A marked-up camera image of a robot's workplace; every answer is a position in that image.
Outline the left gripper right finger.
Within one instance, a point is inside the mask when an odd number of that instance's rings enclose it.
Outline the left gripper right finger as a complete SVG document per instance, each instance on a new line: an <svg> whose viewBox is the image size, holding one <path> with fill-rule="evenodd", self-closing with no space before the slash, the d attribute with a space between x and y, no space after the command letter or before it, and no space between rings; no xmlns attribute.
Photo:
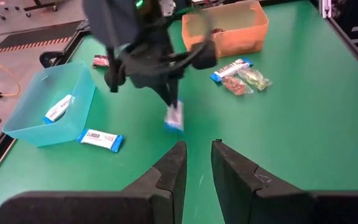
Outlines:
<svg viewBox="0 0 358 224"><path fill-rule="evenodd" d="M225 224L358 224L358 190L302 190L239 154L211 145Z"/></svg>

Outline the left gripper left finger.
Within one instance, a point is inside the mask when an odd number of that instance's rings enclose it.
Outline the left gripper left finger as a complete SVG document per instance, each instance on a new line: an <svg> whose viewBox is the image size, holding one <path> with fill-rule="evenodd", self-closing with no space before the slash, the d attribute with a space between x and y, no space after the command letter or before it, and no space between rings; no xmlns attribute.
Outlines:
<svg viewBox="0 0 358 224"><path fill-rule="evenodd" d="M187 148L178 141L120 191L27 191L0 205L0 224L181 224Z"/></svg>

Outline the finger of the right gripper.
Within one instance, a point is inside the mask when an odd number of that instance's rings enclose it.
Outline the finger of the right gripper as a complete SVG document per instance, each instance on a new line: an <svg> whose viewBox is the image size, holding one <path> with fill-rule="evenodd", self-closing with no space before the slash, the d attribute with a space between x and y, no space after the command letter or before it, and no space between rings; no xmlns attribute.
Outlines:
<svg viewBox="0 0 358 224"><path fill-rule="evenodd" d="M153 90L158 94L159 97L167 104L171 104L170 89L168 82L160 82L153 86Z"/></svg>
<svg viewBox="0 0 358 224"><path fill-rule="evenodd" d="M170 100L174 108L176 108L178 104L178 84L179 84L178 79L171 79L168 81Z"/></svg>

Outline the blue white candy bar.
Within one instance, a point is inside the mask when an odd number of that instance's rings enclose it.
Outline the blue white candy bar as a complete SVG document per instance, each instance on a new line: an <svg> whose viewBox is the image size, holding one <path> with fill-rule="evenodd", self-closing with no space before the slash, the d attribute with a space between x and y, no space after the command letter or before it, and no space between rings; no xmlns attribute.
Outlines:
<svg viewBox="0 0 358 224"><path fill-rule="evenodd" d="M72 98L72 95L66 95L56 104L54 104L45 114L44 122L47 124L56 122L66 112Z"/></svg>
<svg viewBox="0 0 358 224"><path fill-rule="evenodd" d="M177 107L173 105L167 108L167 114L164 119L165 127L170 131L184 131L183 102L178 100Z"/></svg>
<svg viewBox="0 0 358 224"><path fill-rule="evenodd" d="M85 129L77 139L79 143L103 147L112 152L119 151L123 140L123 135L115 135L93 129Z"/></svg>

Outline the clear packet with green contents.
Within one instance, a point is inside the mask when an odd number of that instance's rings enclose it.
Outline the clear packet with green contents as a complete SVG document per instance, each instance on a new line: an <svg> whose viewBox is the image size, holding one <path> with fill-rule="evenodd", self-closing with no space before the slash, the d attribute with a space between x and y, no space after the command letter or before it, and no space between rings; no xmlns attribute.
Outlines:
<svg viewBox="0 0 358 224"><path fill-rule="evenodd" d="M222 82L223 78L231 77L235 75L239 70L243 68L252 67L254 64L251 60L247 58L239 58L219 70L213 72L209 77L216 83Z"/></svg>

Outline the red gummy clear wrapper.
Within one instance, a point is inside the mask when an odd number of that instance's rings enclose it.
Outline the red gummy clear wrapper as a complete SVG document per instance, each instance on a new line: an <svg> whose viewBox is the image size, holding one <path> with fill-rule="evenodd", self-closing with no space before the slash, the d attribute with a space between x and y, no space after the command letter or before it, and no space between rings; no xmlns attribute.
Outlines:
<svg viewBox="0 0 358 224"><path fill-rule="evenodd" d="M237 96L252 94L254 92L247 83L244 83L237 77L224 77L221 82L226 89Z"/></svg>

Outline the green gummy clear wrapper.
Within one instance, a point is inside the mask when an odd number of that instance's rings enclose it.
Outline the green gummy clear wrapper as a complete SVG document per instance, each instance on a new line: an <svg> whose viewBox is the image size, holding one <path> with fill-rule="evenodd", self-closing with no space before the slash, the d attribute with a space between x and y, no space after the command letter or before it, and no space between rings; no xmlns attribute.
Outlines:
<svg viewBox="0 0 358 224"><path fill-rule="evenodd" d="M242 77L248 84L253 85L259 91L264 91L268 86L272 84L272 81L265 78L258 70L253 68L243 68L238 71L240 77Z"/></svg>

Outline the orange plastic bin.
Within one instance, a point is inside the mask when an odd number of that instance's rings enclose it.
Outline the orange plastic bin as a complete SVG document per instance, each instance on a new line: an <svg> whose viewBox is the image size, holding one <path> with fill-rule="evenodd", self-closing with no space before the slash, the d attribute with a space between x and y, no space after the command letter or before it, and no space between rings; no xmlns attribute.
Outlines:
<svg viewBox="0 0 358 224"><path fill-rule="evenodd" d="M213 34L220 57L248 54L262 49L269 20L258 1L246 0L210 7L213 26L224 32Z"/></svg>

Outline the green table mat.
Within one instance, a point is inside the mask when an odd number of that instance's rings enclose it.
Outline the green table mat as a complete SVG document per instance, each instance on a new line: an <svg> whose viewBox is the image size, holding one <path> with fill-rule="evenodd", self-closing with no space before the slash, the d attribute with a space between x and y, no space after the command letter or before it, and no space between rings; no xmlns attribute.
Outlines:
<svg viewBox="0 0 358 224"><path fill-rule="evenodd" d="M16 141L0 163L0 204L28 190L119 190L177 141L186 142L184 224L224 224L211 170L222 139L301 189L358 190L358 61L309 1L264 7L263 49L250 54L271 80L263 92L233 95L188 68L180 82L185 130L169 131L165 103L126 82L110 93L101 71L86 127L124 136L119 152L70 141L36 148Z"/></svg>

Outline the black hazard stripe floor mat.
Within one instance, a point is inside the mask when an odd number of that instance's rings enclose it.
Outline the black hazard stripe floor mat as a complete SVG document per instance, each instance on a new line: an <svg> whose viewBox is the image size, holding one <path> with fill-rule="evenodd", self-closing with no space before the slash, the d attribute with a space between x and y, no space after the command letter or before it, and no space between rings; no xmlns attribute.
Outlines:
<svg viewBox="0 0 358 224"><path fill-rule="evenodd" d="M81 23L69 22L9 35L0 43L0 53L68 42Z"/></svg>

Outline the teal plastic bin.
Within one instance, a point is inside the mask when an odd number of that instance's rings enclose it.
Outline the teal plastic bin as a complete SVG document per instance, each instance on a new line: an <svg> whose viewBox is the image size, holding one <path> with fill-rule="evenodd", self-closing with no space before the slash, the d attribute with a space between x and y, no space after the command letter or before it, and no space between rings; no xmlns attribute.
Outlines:
<svg viewBox="0 0 358 224"><path fill-rule="evenodd" d="M82 61L37 72L2 128L8 136L37 147L75 140L83 132L96 86ZM72 95L66 112L47 124L47 111L66 95Z"/></svg>

